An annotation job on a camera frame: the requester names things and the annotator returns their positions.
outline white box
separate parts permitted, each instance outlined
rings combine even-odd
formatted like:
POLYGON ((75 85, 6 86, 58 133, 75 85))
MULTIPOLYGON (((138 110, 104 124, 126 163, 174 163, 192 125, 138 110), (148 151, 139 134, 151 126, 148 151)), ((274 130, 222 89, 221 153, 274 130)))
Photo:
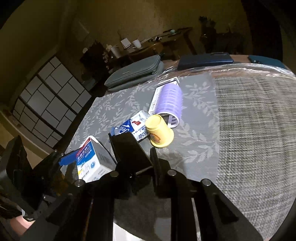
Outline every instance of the white box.
POLYGON ((92 182, 115 170, 116 164, 109 152, 93 136, 87 137, 76 154, 79 179, 92 182))
POLYGON ((121 40, 121 44, 125 49, 131 46, 131 43, 127 38, 121 40))
POLYGON ((114 134, 120 135, 124 132, 131 132, 135 139, 140 141, 149 135, 145 126, 145 122, 148 117, 149 115, 141 110, 133 117, 122 123, 119 127, 115 127, 114 134))

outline wall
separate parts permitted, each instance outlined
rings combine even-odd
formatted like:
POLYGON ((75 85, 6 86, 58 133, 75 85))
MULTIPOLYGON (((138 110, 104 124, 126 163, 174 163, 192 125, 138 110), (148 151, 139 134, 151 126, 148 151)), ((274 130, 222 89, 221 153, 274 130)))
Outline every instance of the wall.
POLYGON ((217 22, 217 32, 225 32, 230 23, 233 31, 245 36, 246 53, 251 53, 250 30, 240 0, 88 0, 81 1, 77 11, 77 18, 104 46, 119 43, 118 30, 133 41, 138 36, 144 39, 167 29, 192 26, 190 38, 201 53, 199 16, 217 22))
POLYGON ((60 0, 25 0, 0 30, 0 102, 8 104, 18 84, 59 41, 60 0))
MULTIPOLYGON (((0 145, 4 148, 7 146, 8 142, 12 140, 14 137, 4 128, 4 126, 0 123, 0 145)), ((25 147, 27 152, 27 158, 32 168, 34 168, 42 159, 30 151, 25 147)))
POLYGON ((296 73, 296 48, 289 40, 287 34, 281 28, 281 39, 283 42, 283 63, 293 72, 296 73))

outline metal screw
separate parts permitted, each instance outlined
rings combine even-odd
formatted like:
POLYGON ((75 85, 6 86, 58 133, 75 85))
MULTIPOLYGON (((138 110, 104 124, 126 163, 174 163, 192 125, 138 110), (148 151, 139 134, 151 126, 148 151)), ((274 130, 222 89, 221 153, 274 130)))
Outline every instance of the metal screw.
POLYGON ((110 172, 110 176, 111 177, 118 177, 119 173, 117 171, 112 171, 112 172, 110 172))
POLYGON ((205 185, 205 186, 209 186, 209 185, 211 185, 211 181, 209 180, 209 179, 203 179, 202 180, 202 183, 203 183, 203 185, 205 185))
POLYGON ((82 180, 82 179, 76 180, 76 181, 74 182, 74 185, 75 185, 76 187, 81 187, 81 186, 83 186, 84 184, 85 184, 85 181, 82 180))
POLYGON ((171 170, 168 170, 168 174, 173 177, 177 175, 177 172, 174 169, 171 169, 171 170))

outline paper cup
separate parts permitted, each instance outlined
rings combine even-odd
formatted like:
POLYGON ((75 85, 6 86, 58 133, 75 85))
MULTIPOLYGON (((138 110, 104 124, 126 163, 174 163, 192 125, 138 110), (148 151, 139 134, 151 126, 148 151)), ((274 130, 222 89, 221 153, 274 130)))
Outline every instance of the paper cup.
POLYGON ((174 132, 171 128, 168 128, 160 115, 150 116, 146 120, 145 125, 150 134, 150 141, 155 147, 167 147, 173 141, 174 132))
POLYGON ((133 41, 133 44, 135 45, 136 48, 140 49, 142 47, 140 41, 138 39, 136 39, 135 41, 133 41))

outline table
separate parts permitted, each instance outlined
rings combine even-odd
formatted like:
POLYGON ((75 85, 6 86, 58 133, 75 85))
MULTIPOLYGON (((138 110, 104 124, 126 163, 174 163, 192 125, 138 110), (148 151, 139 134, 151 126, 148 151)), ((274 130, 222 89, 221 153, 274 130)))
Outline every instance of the table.
MULTIPOLYGON (((247 56, 236 57, 248 61, 247 56)), ((213 80, 200 72, 172 72, 183 91, 182 122, 173 129, 173 142, 157 152, 187 178, 215 180, 267 238, 284 220, 296 195, 296 78, 276 67, 228 66, 236 69, 233 76, 222 76, 220 71, 213 80)), ((77 149, 88 135, 112 151, 107 135, 110 128, 147 110, 156 85, 146 83, 96 98, 66 153, 77 149)), ((140 145, 145 151, 151 147, 148 139, 140 145)), ((70 174, 77 178, 77 171, 70 174)), ((144 240, 169 240, 170 203, 149 198, 145 191, 142 194, 130 205, 116 202, 118 224, 144 240)))
MULTIPOLYGON (((155 37, 161 37, 159 42, 161 42, 164 47, 167 46, 168 48, 170 48, 172 52, 180 48, 180 43, 178 43, 178 41, 181 39, 184 39, 190 52, 192 54, 197 54, 191 40, 189 39, 189 33, 192 31, 192 29, 193 29, 192 27, 182 28, 182 29, 178 29, 174 34, 172 34, 171 32, 162 33, 162 34, 155 35, 150 39, 154 39, 155 37)), ((142 47, 140 49, 137 49, 133 47, 133 45, 131 45, 129 48, 121 50, 122 56, 119 59, 126 58, 126 56, 128 56, 130 53, 141 51, 154 44, 155 44, 154 41, 150 41, 150 40, 145 41, 141 43, 142 47)))

